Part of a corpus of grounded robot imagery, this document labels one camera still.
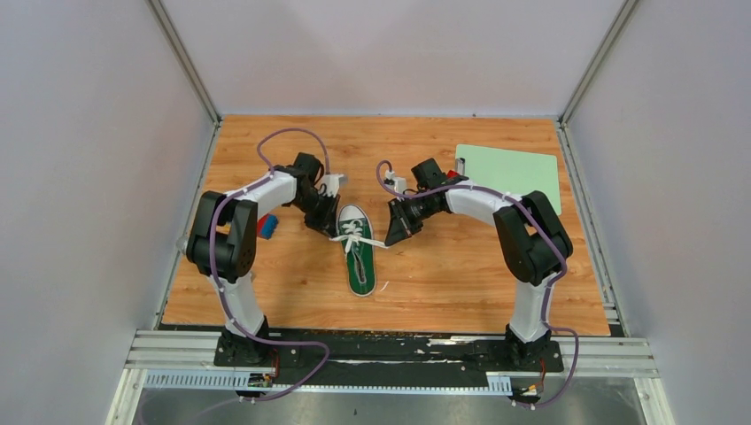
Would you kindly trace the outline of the white shoelace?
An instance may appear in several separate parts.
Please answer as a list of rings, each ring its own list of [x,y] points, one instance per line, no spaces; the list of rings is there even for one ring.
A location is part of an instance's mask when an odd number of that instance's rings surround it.
[[[362,220],[347,221],[340,228],[342,234],[331,237],[329,240],[331,242],[344,242],[345,254],[349,253],[355,244],[361,243],[368,244],[376,248],[387,249],[385,243],[365,237],[363,235],[363,230],[367,227],[368,226],[364,224]]]

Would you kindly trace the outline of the green canvas sneaker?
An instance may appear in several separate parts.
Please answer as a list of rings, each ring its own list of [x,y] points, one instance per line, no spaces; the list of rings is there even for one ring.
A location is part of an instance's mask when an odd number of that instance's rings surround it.
[[[368,227],[363,235],[373,239],[371,222],[365,211],[357,205],[344,205],[337,216],[338,234],[342,234],[341,226],[350,220],[362,220]],[[376,268],[374,247],[368,244],[355,244],[352,250],[345,254],[345,243],[340,242],[345,255],[347,281],[351,292],[357,297],[369,296],[376,287]]]

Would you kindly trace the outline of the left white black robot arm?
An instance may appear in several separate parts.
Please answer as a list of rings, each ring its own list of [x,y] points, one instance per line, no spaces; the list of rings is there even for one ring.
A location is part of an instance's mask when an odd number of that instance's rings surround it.
[[[269,337],[252,283],[261,218],[277,207],[295,206],[308,228],[333,237],[346,182],[344,174],[329,173],[314,155],[300,152],[293,164],[273,166],[241,189],[201,196],[184,254],[213,285],[224,312],[215,365],[261,366],[279,346]]]

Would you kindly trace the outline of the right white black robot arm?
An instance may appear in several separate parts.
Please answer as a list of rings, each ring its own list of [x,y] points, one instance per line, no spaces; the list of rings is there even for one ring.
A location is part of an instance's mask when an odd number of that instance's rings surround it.
[[[518,196],[478,185],[467,176],[443,172],[433,158],[414,166],[409,190],[389,161],[376,167],[376,179],[393,198],[384,240],[391,246],[418,234],[437,213],[468,216],[495,228],[507,269],[516,279],[514,311],[502,352],[509,364],[528,369],[551,341],[547,321],[555,283],[567,272],[573,245],[546,194]]]

